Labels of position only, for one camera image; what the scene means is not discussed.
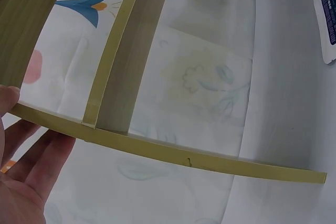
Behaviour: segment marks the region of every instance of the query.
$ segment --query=wooden strip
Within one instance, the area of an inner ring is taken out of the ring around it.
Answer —
[[[261,164],[236,157],[144,139],[139,136],[93,129],[21,104],[16,105],[11,113],[30,122],[87,142],[172,164],[219,173],[290,182],[324,184],[327,177],[326,173]]]
[[[110,76],[112,64],[117,54],[119,44],[130,18],[135,1],[136,0],[123,0],[116,20],[112,26],[104,52],[101,56],[82,120],[82,123],[89,127],[96,127],[99,109]]]
[[[56,0],[0,0],[0,84],[21,87]]]
[[[128,132],[165,0],[136,0],[102,100],[96,127]]]

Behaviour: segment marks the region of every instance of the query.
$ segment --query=white fabric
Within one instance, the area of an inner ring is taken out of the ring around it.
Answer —
[[[70,24],[57,20],[62,13],[62,19],[71,18]],[[95,29],[78,13],[54,8],[49,19],[58,23],[56,27],[47,23],[37,44],[42,55],[49,51],[52,55],[44,60],[41,79],[23,86],[23,101],[81,118],[101,45],[106,42],[105,32],[113,23],[111,16],[106,14],[105,20],[104,15],[99,16],[103,25],[99,23]],[[238,155],[254,25],[255,0],[167,0],[131,131]],[[12,120],[5,117],[5,124]],[[77,141],[50,195],[46,218],[48,223],[219,224],[232,181],[232,175],[179,167]]]
[[[81,120],[97,67],[122,0],[104,0],[98,27],[74,10],[55,5],[35,49],[43,57],[41,78],[23,84],[21,101]]]
[[[328,172],[312,185],[236,176],[222,223],[334,223],[336,66],[323,63],[313,0],[256,0],[240,157]]]

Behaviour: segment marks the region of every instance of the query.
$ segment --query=balsa wood strip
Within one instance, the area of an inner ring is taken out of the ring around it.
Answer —
[[[112,26],[104,52],[101,56],[82,120],[82,123],[89,127],[96,127],[101,102],[110,76],[112,64],[135,5],[135,1],[136,0],[123,0],[116,20]]]
[[[135,135],[93,129],[81,123],[63,119],[21,104],[16,105],[11,113],[30,122],[80,138],[87,142],[172,164],[211,170],[219,173],[289,182],[324,184],[327,177],[326,173],[261,164],[235,157],[166,144],[151,139],[144,139]]]
[[[56,0],[0,0],[0,84],[21,87]]]
[[[136,0],[102,100],[96,127],[128,132],[165,0]]]

